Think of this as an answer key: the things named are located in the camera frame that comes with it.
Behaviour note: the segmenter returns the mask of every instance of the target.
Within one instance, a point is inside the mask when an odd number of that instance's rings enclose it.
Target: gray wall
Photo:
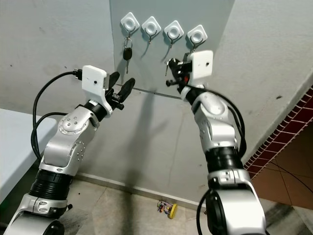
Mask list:
[[[116,70],[121,74],[121,82],[134,77],[137,88],[179,96],[175,87],[168,88],[165,85],[164,61],[173,57],[182,59],[184,53],[190,51],[192,44],[186,39],[187,32],[199,24],[203,25],[208,35],[208,39],[199,49],[210,49],[215,52],[233,3],[234,0],[111,0],[114,61]],[[120,21],[128,12],[134,14],[140,25],[150,16],[154,16],[162,27],[162,32],[152,39],[150,45],[149,37],[141,27],[131,36],[133,57],[129,62],[129,73],[126,74],[123,49],[127,32]],[[174,20],[179,22],[185,34],[169,51],[170,41],[163,29]]]

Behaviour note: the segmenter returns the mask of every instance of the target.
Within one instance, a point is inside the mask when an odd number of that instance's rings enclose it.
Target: small toy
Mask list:
[[[176,210],[177,210],[177,204],[170,204],[165,201],[159,201],[157,203],[157,211],[160,213],[164,212],[165,214],[167,214],[167,217],[169,217],[170,219],[174,218],[176,214]]]

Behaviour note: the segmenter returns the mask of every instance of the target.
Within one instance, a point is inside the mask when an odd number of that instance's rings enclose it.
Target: black cable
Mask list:
[[[287,171],[286,169],[283,169],[285,172],[287,172],[288,174],[292,175],[294,178],[296,178],[298,181],[300,181],[300,183],[302,183],[311,193],[313,193],[313,190],[309,188],[309,186],[307,186],[305,183],[303,183],[298,177],[296,177],[294,174],[290,173],[289,171]]]
[[[49,116],[52,116],[52,115],[62,115],[62,116],[65,116],[66,113],[59,113],[59,112],[53,112],[53,113],[48,113],[48,114],[45,114],[43,115],[36,123],[35,123],[35,126],[33,128],[33,131],[31,132],[31,136],[30,136],[30,142],[31,142],[31,147],[38,159],[38,161],[40,162],[41,161],[41,156],[40,156],[40,151],[39,151],[39,148],[38,146],[35,145],[35,137],[37,136],[37,128],[39,126],[39,124],[46,118],[46,117],[49,117]]]
[[[241,127],[239,125],[235,111],[229,106],[228,106],[228,109],[231,111],[231,113],[234,116],[235,123],[236,123],[237,129],[238,129],[239,135],[240,135],[239,157],[242,158],[244,156],[244,154],[246,153],[246,139],[245,139],[244,134],[243,134]]]
[[[33,128],[35,128],[36,125],[36,112],[37,112],[37,104],[38,104],[38,100],[40,98],[40,96],[42,95],[42,93],[45,91],[45,89],[50,86],[51,83],[53,83],[54,81],[56,81],[57,79],[66,76],[66,75],[75,75],[76,71],[72,71],[72,72],[64,72],[54,78],[52,78],[50,81],[48,81],[44,87],[41,88],[41,90],[38,92],[35,101],[34,101],[34,106],[33,106]],[[37,131],[35,131],[34,133],[34,145],[36,149],[39,149],[38,147],[38,139],[37,139]]]
[[[228,99],[226,96],[224,96],[224,95],[222,95],[222,94],[220,94],[214,90],[210,90],[207,88],[194,87],[194,86],[185,84],[183,82],[178,82],[178,83],[181,84],[182,86],[190,87],[190,88],[198,90],[198,91],[205,91],[205,92],[213,93],[213,94],[219,96],[220,98],[224,99],[235,110],[236,115],[238,116],[239,121],[240,121],[240,127],[241,127],[241,130],[243,132],[243,136],[246,135],[246,127],[245,127],[245,122],[244,122],[243,116],[241,115],[241,113],[240,113],[239,109],[236,107],[236,105],[230,101],[230,99]]]
[[[202,208],[202,204],[204,203],[204,200],[207,196],[207,194],[210,192],[210,189],[208,189],[205,194],[202,196],[201,200],[199,201],[199,205],[197,207],[197,214],[196,214],[196,224],[197,224],[197,230],[198,230],[198,234],[202,235],[202,231],[201,231],[201,226],[200,226],[200,213],[201,213],[201,208]]]

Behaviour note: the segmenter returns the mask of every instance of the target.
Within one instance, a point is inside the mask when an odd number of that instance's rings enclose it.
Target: baseboard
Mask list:
[[[127,191],[133,194],[153,198],[156,200],[164,200],[169,203],[176,203],[179,206],[186,207],[192,210],[196,210],[199,204],[198,202],[186,200],[186,199],[179,198],[179,197],[174,197],[168,194],[164,194],[161,192],[157,192],[157,191],[153,191],[153,190],[149,190],[145,188],[140,188],[140,187],[129,188],[124,183],[114,181],[114,180],[109,180],[109,179],[95,176],[95,175],[77,173],[75,178],[78,180],[89,182],[89,183],[102,185],[105,187],[114,188],[114,189],[118,189],[122,191]],[[203,212],[205,211],[205,204],[202,205],[202,211]]]

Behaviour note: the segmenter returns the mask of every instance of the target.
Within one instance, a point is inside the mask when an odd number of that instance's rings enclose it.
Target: robotic arm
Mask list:
[[[45,148],[36,180],[30,192],[23,196],[5,235],[64,234],[64,226],[57,219],[67,209],[69,185],[86,147],[99,128],[99,122],[109,118],[115,108],[124,108],[122,103],[135,84],[131,78],[115,94],[112,87],[119,78],[118,72],[109,75],[96,67],[84,66],[76,75],[82,81],[87,103],[78,105],[60,120],[57,133]]]
[[[212,64],[213,52],[209,50],[186,54],[182,62],[170,59],[167,64],[175,80],[167,80],[166,85],[178,85],[181,99],[192,105],[207,161],[209,190],[197,212],[205,199],[207,223],[213,235],[265,235],[265,215],[240,160],[235,129],[228,118],[229,107],[204,89]],[[199,217],[197,220],[201,234]]]

